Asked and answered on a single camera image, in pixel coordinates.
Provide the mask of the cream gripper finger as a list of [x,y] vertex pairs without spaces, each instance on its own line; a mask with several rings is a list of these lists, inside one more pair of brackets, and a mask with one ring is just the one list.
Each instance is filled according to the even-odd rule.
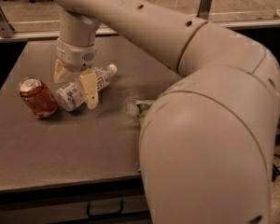
[[88,109],[98,105],[97,76],[90,68],[84,70],[78,77]]
[[53,76],[54,82],[56,84],[62,83],[64,81],[66,81],[66,79],[69,77],[69,75],[70,75],[70,71],[65,68],[65,66],[59,59],[57,59],[55,61],[55,70],[54,70],[54,76]]

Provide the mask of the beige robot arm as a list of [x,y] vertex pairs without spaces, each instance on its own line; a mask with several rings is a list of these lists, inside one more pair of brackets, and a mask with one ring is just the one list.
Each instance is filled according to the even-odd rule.
[[260,43],[143,0],[55,0],[179,75],[148,110],[140,171],[153,224],[271,224],[280,66]]

